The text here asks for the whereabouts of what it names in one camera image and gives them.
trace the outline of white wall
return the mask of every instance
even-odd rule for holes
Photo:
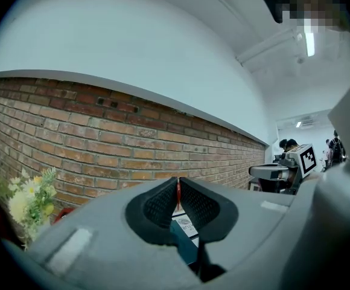
[[[0,31],[0,76],[89,82],[269,143],[263,97],[232,51],[158,0],[40,0]]]
[[[314,127],[311,129],[291,128],[280,130],[278,137],[280,140],[294,139],[298,144],[312,144],[314,153],[316,154],[317,163],[321,164],[319,159],[323,158],[323,150],[326,150],[326,139],[333,139],[334,128],[332,126]]]

